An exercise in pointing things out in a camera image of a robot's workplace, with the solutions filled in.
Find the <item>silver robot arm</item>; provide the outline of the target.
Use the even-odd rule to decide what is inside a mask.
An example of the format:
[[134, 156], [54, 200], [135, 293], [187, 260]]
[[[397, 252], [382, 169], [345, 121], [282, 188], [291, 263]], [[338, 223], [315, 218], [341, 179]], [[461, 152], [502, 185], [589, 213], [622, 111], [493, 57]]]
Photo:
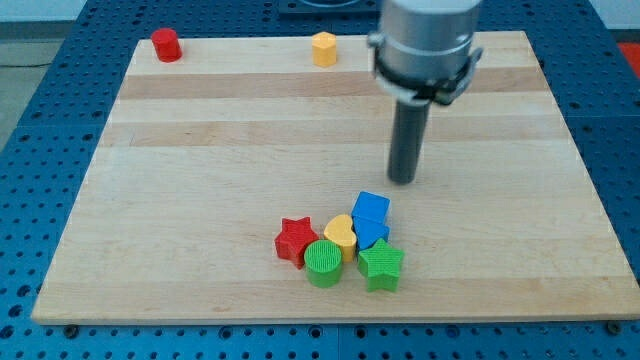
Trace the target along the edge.
[[481, 0], [385, 0], [373, 49], [373, 74], [396, 100], [448, 106], [470, 85], [481, 48], [472, 50]]

